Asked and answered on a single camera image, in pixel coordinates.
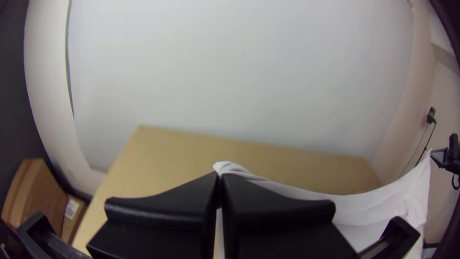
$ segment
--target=black cable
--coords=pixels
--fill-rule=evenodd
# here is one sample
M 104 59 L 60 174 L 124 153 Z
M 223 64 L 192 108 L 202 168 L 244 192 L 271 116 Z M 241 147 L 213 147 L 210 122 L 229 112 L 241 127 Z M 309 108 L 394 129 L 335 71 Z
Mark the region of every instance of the black cable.
M 426 142 L 426 145 L 425 145 L 425 147 L 423 148 L 423 151 L 422 151 L 422 153 L 420 154 L 420 157 L 418 158 L 417 163 L 415 164 L 415 166 L 417 166 L 417 165 L 418 165 L 418 162 L 420 162 L 420 159 L 422 159 L 422 156 L 423 156 L 423 154 L 424 154 L 425 151 L 426 151 L 426 147 L 427 147 L 428 144 L 430 143 L 431 136 L 433 136 L 433 132 L 435 131 L 435 128 L 436 128 L 436 125 L 437 125 L 437 122 L 436 122 L 436 121 L 434 121 L 434 123 L 435 123 L 435 125 L 434 125 L 433 129 L 431 130 L 430 137 L 428 138 L 428 141 Z
M 412 158 L 414 158 L 415 153 L 417 153 L 417 149 L 418 149 L 418 147 L 420 146 L 420 144 L 422 143 L 423 137 L 425 136 L 425 133 L 426 133 L 426 130 L 428 129 L 428 126 L 430 126 L 430 125 L 429 125 L 429 124 L 426 125 L 425 131 L 423 132 L 423 135 L 422 135 L 422 137 L 420 138 L 420 141 L 419 141 L 417 147 L 415 148 L 415 151 L 414 151 L 414 153 L 412 154 L 411 159 L 409 159 L 409 161 L 407 161 L 407 164 L 406 164 L 406 166 L 404 167 L 404 169 L 401 171 L 401 173 L 399 174 L 398 179 L 401 178 L 401 175 L 404 173 L 404 171 L 406 170 L 407 166 L 408 166 L 409 163 L 412 161 Z
M 455 174 L 452 174 L 452 187 L 454 188 L 454 190 L 458 190 L 460 189 L 460 176 L 459 178 L 457 178 L 457 182 L 459 183 L 459 185 L 455 186 L 454 184 L 454 177 L 455 177 Z

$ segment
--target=white label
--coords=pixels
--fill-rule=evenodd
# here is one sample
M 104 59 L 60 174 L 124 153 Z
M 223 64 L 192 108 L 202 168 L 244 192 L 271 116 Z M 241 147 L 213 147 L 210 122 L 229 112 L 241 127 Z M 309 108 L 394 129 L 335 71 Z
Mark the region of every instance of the white label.
M 75 213 L 77 212 L 77 209 L 79 206 L 80 204 L 78 204 L 78 202 L 76 202 L 75 200 L 69 199 L 69 201 L 67 202 L 66 212 L 64 215 L 68 219 L 73 220 L 73 218 L 75 217 Z

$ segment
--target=white curved panel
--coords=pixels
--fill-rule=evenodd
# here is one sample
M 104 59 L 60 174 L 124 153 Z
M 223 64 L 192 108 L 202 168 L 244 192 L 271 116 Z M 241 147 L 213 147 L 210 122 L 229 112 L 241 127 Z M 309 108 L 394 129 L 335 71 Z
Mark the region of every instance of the white curved panel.
M 403 0 L 80 0 L 78 138 L 107 169 L 138 123 L 372 158 L 411 54 Z
M 92 195 L 104 178 L 81 152 L 67 89 L 68 0 L 30 1 L 25 21 L 24 70 L 40 138 L 53 164 L 76 190 Z

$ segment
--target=white cloth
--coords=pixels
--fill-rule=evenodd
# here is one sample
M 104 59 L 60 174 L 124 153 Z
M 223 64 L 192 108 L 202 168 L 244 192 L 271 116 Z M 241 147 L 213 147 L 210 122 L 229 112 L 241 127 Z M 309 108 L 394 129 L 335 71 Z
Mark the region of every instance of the white cloth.
M 213 168 L 219 175 L 238 175 L 249 182 L 292 199 L 331 200 L 336 207 L 333 223 L 351 246 L 359 252 L 377 241 L 388 221 L 395 216 L 401 216 L 419 232 L 423 230 L 428 214 L 430 152 L 431 150 L 427 152 L 417 167 L 395 182 L 366 193 L 353 195 L 318 193 L 276 183 L 254 175 L 243 166 L 230 161 L 217 162 Z M 418 244 L 406 258 L 420 258 L 422 239 L 419 239 Z

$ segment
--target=cardboard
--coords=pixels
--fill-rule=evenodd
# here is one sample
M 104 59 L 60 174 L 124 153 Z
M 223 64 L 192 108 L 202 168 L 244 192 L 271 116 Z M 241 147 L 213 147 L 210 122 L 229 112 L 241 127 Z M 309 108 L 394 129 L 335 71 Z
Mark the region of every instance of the cardboard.
M 61 236 L 67 195 L 61 190 L 43 159 L 24 159 L 11 183 L 1 218 L 16 229 L 33 212 L 48 218 L 57 236 Z
M 68 194 L 68 202 L 66 206 L 66 212 L 64 214 L 64 222 L 62 224 L 62 236 L 61 239 L 72 244 L 73 238 L 77 233 L 78 226 L 85 215 L 86 204 L 75 196 Z

